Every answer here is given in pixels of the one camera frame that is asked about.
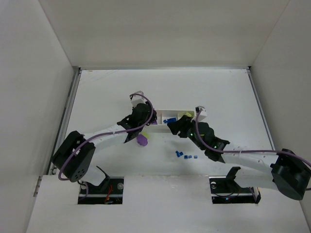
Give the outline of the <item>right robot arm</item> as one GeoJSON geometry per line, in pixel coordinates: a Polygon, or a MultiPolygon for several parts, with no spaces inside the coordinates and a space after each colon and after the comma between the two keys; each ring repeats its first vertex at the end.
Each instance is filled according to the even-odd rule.
{"type": "Polygon", "coordinates": [[[243,150],[216,137],[206,122],[196,122],[189,116],[167,126],[173,135],[190,139],[208,159],[233,164],[226,180],[236,187],[277,190],[293,200],[302,200],[308,189],[311,166],[290,150],[243,150]]]}

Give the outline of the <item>blue lego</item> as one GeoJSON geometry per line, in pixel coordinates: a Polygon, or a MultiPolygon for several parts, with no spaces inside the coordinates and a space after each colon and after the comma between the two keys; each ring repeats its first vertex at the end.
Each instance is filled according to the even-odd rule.
{"type": "Polygon", "coordinates": [[[177,119],[175,117],[172,117],[172,118],[164,119],[163,123],[168,124],[168,123],[172,123],[172,122],[176,122],[176,121],[177,121],[177,119]]]}

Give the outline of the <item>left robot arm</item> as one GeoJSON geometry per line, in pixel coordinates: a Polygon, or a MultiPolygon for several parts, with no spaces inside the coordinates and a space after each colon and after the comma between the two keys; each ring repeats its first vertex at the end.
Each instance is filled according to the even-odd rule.
{"type": "Polygon", "coordinates": [[[110,128],[89,134],[72,131],[52,157],[52,163],[59,169],[59,174],[65,176],[64,180],[81,181],[105,189],[109,177],[101,168],[91,165],[95,153],[132,141],[144,126],[156,119],[156,111],[150,104],[139,103],[130,115],[110,128]]]}

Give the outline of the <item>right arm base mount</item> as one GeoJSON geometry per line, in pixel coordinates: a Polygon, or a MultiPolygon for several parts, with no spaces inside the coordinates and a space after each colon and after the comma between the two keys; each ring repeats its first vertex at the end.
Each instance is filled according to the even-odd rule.
{"type": "Polygon", "coordinates": [[[226,176],[209,176],[209,186],[213,204],[258,204],[261,194],[256,187],[241,187],[236,174],[241,167],[234,166],[226,176]]]}

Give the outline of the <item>green lego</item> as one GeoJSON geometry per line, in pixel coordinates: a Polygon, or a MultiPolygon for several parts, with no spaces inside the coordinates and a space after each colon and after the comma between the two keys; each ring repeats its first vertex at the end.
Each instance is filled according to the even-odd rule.
{"type": "Polygon", "coordinates": [[[147,139],[149,139],[148,133],[146,133],[146,132],[141,132],[141,134],[142,134],[144,137],[146,137],[147,139]]]}

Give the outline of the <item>purple butterfly lego brick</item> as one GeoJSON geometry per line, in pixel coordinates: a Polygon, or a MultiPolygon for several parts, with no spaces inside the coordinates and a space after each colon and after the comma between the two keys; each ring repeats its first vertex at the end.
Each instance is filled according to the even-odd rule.
{"type": "Polygon", "coordinates": [[[145,137],[145,136],[142,135],[142,134],[139,134],[139,135],[137,136],[137,143],[138,143],[140,146],[145,147],[145,146],[148,145],[148,138],[145,137]]]}

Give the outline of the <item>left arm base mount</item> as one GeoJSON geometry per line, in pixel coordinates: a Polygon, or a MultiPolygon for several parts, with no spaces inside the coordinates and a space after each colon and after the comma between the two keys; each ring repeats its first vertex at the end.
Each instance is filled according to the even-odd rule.
{"type": "Polygon", "coordinates": [[[88,183],[88,195],[86,186],[80,186],[78,204],[80,205],[119,205],[123,203],[124,177],[111,177],[106,188],[100,188],[88,183]]]}

